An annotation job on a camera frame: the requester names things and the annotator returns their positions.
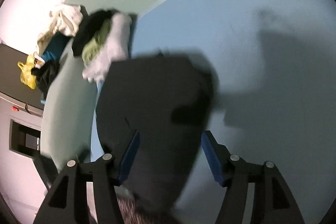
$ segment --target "plastic bag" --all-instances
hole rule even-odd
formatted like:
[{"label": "plastic bag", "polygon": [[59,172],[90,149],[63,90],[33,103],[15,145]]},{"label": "plastic bag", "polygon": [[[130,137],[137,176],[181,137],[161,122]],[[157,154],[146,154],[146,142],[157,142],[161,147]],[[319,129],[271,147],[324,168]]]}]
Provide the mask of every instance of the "plastic bag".
[{"label": "plastic bag", "polygon": [[28,55],[25,64],[18,62],[17,65],[21,69],[21,82],[29,86],[32,90],[36,89],[36,76],[31,75],[31,70],[35,67],[35,57]]}]

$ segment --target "light blue board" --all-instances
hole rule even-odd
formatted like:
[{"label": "light blue board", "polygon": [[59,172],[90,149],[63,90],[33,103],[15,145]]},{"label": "light blue board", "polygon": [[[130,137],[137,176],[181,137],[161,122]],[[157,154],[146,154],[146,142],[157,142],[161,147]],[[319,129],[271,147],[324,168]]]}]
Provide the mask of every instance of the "light blue board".
[{"label": "light blue board", "polygon": [[[219,79],[207,129],[246,161],[273,161],[306,223],[336,197],[334,0],[168,0],[137,25],[133,56],[201,52]],[[202,151],[176,208],[214,223],[225,191]]]}]

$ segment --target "brown panel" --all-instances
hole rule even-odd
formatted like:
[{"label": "brown panel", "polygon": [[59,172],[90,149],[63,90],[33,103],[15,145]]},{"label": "brown panel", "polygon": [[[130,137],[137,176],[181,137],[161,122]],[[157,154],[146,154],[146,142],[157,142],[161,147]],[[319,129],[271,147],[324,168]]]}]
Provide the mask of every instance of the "brown panel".
[{"label": "brown panel", "polygon": [[7,45],[0,44],[0,92],[33,107],[43,109],[41,91],[32,90],[20,81],[17,63],[26,63],[27,55]]}]

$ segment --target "white cloth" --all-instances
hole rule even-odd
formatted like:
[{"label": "white cloth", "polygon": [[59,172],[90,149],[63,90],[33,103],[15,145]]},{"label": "white cloth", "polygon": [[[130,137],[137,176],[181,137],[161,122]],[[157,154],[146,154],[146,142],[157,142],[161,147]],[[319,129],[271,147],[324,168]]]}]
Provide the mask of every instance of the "white cloth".
[{"label": "white cloth", "polygon": [[104,80],[111,62],[128,58],[128,42],[132,20],[129,15],[116,13],[111,19],[111,31],[104,47],[90,65],[83,70],[83,78],[91,83]]},{"label": "white cloth", "polygon": [[74,37],[78,32],[83,15],[79,5],[56,5],[49,12],[49,21],[46,28],[39,34],[36,52],[41,56],[56,32],[67,37]]}]

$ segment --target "black cloth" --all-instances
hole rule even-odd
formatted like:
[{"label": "black cloth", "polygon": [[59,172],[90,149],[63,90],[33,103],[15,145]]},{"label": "black cloth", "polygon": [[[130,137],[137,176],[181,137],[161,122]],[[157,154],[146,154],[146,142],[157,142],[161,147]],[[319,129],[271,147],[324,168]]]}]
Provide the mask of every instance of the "black cloth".
[{"label": "black cloth", "polygon": [[78,32],[72,42],[73,56],[82,55],[82,51],[86,44],[92,39],[96,31],[99,31],[106,19],[111,19],[118,12],[117,10],[98,10],[83,17],[79,24]]},{"label": "black cloth", "polygon": [[140,147],[125,186],[140,207],[166,212],[193,167],[213,97],[212,79],[183,55],[111,64],[98,99],[97,132],[104,152],[137,129]]},{"label": "black cloth", "polygon": [[47,98],[49,87],[56,78],[59,71],[59,62],[57,60],[47,61],[40,69],[33,68],[31,74],[36,76],[36,85],[42,91],[42,99]]}]

